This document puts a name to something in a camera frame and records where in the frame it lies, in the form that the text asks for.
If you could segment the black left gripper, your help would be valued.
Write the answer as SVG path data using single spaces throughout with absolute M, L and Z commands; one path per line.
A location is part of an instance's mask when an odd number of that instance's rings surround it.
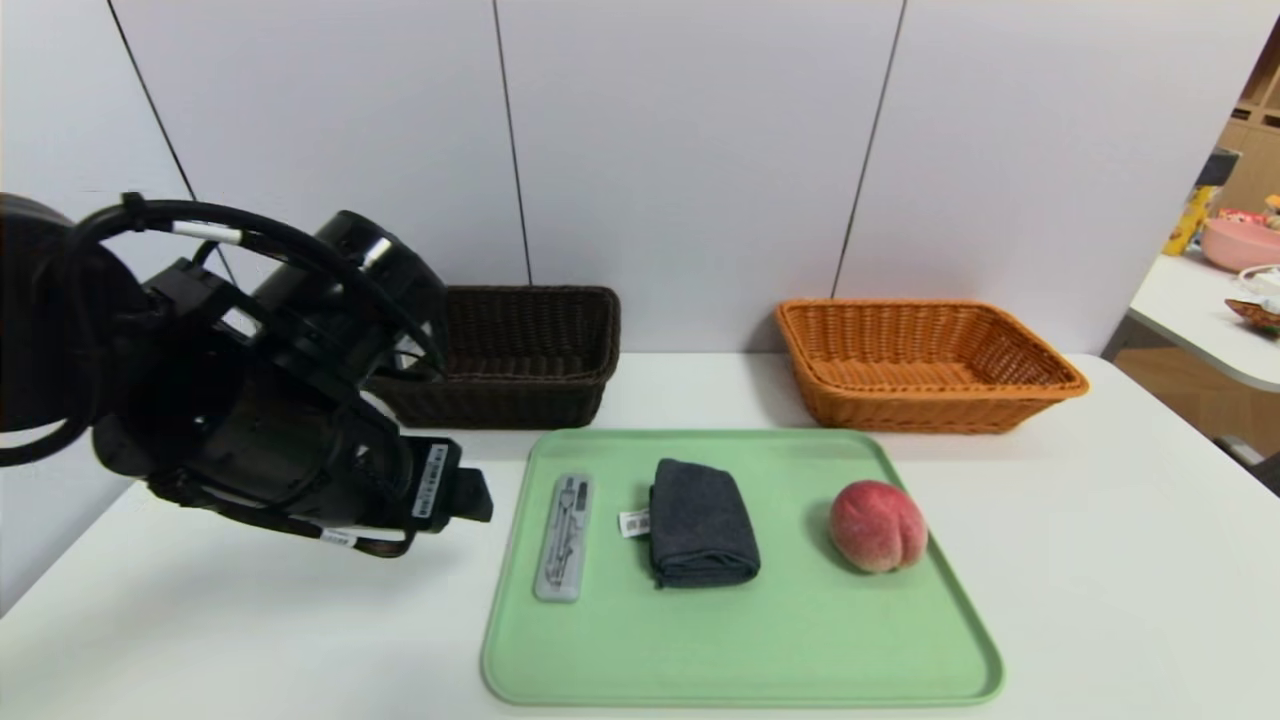
M 399 530 L 410 543 L 417 534 L 442 532 L 451 518 L 492 520 L 483 471 L 457 468 L 460 447 L 451 439 L 407 436 L 365 401 L 303 410 L 297 432 L 312 455 L 297 498 L 297 519 L 308 538 L 367 543 L 358 529 L 370 528 Z

